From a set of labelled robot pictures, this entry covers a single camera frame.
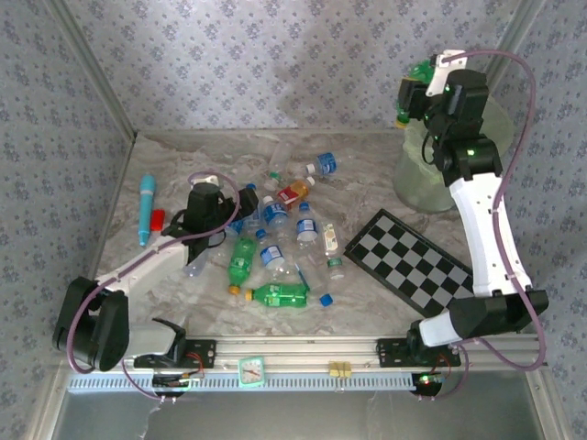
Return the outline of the aluminium frame post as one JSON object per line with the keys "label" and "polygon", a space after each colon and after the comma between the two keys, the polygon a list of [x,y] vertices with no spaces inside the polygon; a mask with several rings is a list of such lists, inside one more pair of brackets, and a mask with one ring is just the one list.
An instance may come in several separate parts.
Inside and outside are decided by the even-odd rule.
{"label": "aluminium frame post", "polygon": [[[546,2],[547,0],[520,0],[497,49],[512,53],[517,52]],[[492,92],[503,79],[509,64],[510,60],[502,56],[494,56],[491,59],[488,65],[487,79]]]}
{"label": "aluminium frame post", "polygon": [[112,117],[116,128],[125,141],[133,145],[137,136],[136,130],[132,126],[122,103],[116,96],[113,87],[106,77],[105,71],[100,66],[66,0],[42,1],[56,21],[74,56],[82,66],[88,81],[94,87],[107,112]]}

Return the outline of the blue toy marker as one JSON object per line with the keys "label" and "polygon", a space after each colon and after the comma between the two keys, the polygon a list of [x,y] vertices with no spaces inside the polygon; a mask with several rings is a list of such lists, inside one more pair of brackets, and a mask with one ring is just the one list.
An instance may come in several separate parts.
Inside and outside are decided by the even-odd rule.
{"label": "blue toy marker", "polygon": [[144,247],[150,239],[150,220],[156,180],[152,174],[145,174],[139,184],[138,242]]}

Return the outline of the clear unlabelled plastic bottle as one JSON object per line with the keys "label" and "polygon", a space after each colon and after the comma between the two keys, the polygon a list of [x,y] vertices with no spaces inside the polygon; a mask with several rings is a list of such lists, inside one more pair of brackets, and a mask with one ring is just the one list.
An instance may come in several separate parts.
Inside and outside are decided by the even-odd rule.
{"label": "clear unlabelled plastic bottle", "polygon": [[209,251],[204,250],[198,257],[189,262],[184,268],[183,272],[189,278],[197,278],[205,268],[208,260]]}

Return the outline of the aluminium mounting rail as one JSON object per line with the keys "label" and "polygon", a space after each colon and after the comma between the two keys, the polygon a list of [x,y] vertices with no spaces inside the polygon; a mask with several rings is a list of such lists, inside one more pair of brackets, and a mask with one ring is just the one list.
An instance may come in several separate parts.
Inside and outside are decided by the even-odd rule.
{"label": "aluminium mounting rail", "polygon": [[[226,335],[192,336],[216,341],[214,366],[205,375],[236,373],[242,358],[262,357],[265,371],[277,373],[329,373],[331,362],[348,362],[352,375],[379,370],[428,372],[433,367],[380,368],[377,339],[383,335]],[[538,355],[537,336],[506,334],[486,338],[506,358],[517,364],[532,364]],[[472,371],[510,369],[483,344],[465,345]]]}

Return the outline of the green bottle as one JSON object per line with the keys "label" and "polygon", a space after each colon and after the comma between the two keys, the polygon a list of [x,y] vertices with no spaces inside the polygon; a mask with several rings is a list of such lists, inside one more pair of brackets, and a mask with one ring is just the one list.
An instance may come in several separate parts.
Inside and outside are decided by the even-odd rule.
{"label": "green bottle", "polygon": [[246,290],[245,299],[273,308],[304,308],[307,292],[308,289],[302,283],[268,283],[258,289]]}
{"label": "green bottle", "polygon": [[[414,64],[409,72],[405,75],[405,79],[410,81],[416,81],[429,85],[435,72],[434,58],[428,60],[422,60],[417,64]],[[410,118],[404,109],[404,106],[400,103],[400,99],[396,100],[396,119],[395,124],[398,128],[404,129],[409,123]]]}
{"label": "green bottle", "polygon": [[235,242],[228,264],[228,292],[240,293],[241,286],[249,278],[257,249],[257,241],[252,236],[241,236]]}

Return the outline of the green mesh bin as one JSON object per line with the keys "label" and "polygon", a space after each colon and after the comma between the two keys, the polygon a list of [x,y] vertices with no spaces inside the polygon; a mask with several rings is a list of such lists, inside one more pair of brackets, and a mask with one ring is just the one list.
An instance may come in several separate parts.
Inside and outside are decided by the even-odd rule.
{"label": "green mesh bin", "polygon": [[[513,144],[513,122],[491,95],[482,117],[481,133],[496,144],[502,159]],[[421,170],[402,150],[394,170],[393,188],[403,204],[425,214],[442,213],[455,207],[450,191],[444,185],[442,174],[435,166],[434,168],[434,171]]]}

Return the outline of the crushed clear plastic bottle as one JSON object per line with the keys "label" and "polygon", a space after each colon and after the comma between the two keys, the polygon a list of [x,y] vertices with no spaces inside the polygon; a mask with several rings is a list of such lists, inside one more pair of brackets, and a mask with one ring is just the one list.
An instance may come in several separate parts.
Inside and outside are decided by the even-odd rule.
{"label": "crushed clear plastic bottle", "polygon": [[322,295],[327,292],[327,281],[322,272],[318,258],[308,249],[301,252],[297,260],[299,270],[305,279],[309,291],[315,295]]}

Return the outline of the orange bottle, red label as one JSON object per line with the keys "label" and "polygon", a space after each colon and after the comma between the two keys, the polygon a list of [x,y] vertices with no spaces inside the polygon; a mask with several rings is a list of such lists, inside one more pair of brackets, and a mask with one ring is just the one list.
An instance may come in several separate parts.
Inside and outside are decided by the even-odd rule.
{"label": "orange bottle, red label", "polygon": [[293,181],[291,184],[278,191],[277,196],[283,203],[283,206],[287,210],[291,210],[305,200],[315,185],[316,180],[312,176],[307,176],[303,179]]}

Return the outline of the small green square clock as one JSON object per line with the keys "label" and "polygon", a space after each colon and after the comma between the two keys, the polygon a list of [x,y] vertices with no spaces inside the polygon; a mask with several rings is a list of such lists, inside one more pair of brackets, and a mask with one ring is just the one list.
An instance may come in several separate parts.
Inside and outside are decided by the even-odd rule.
{"label": "small green square clock", "polygon": [[238,362],[238,384],[241,388],[260,387],[265,383],[262,357],[246,357]]}

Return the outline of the green plastic bin liner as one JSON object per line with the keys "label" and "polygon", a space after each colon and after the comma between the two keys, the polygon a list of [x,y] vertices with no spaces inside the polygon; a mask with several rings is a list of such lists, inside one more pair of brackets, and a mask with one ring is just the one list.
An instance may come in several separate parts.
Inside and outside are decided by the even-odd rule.
{"label": "green plastic bin liner", "polygon": [[411,120],[404,129],[403,150],[406,157],[423,171],[434,171],[431,137],[421,121]]}

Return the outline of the black and grey chessboard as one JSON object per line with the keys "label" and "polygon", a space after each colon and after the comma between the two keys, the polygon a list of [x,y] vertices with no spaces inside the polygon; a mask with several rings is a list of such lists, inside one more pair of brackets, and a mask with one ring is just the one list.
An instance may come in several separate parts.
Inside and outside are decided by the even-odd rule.
{"label": "black and grey chessboard", "polygon": [[473,296],[469,267],[384,209],[344,255],[425,318]]}

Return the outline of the blue-label water bottle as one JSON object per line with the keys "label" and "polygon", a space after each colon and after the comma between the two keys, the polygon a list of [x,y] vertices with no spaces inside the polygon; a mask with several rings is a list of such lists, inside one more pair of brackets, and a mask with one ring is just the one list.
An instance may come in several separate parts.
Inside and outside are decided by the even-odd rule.
{"label": "blue-label water bottle", "polygon": [[277,237],[294,237],[294,219],[280,199],[265,195],[262,198],[262,216],[267,227]]}
{"label": "blue-label water bottle", "polygon": [[317,245],[318,227],[316,214],[308,202],[299,204],[295,233],[299,250],[308,250]]}
{"label": "blue-label water bottle", "polygon": [[289,280],[294,274],[294,265],[286,257],[278,237],[261,228],[256,232],[262,267],[273,280]]}
{"label": "blue-label water bottle", "polygon": [[[248,183],[246,187],[252,187],[257,191],[257,185],[254,183]],[[250,227],[251,223],[259,222],[259,206],[260,203],[258,205],[257,211],[250,217],[244,220],[235,219],[232,223],[230,223],[227,227],[227,233],[235,237],[240,235],[246,228]]]}

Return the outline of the small blue-label bottle, white cap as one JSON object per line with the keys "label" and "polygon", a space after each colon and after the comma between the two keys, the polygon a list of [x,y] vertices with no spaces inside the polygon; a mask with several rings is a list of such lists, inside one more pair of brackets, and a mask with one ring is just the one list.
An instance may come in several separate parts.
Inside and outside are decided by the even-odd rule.
{"label": "small blue-label bottle, white cap", "polygon": [[305,171],[308,175],[326,176],[333,174],[339,168],[342,158],[339,154],[326,152],[316,156],[316,158],[305,165]]}

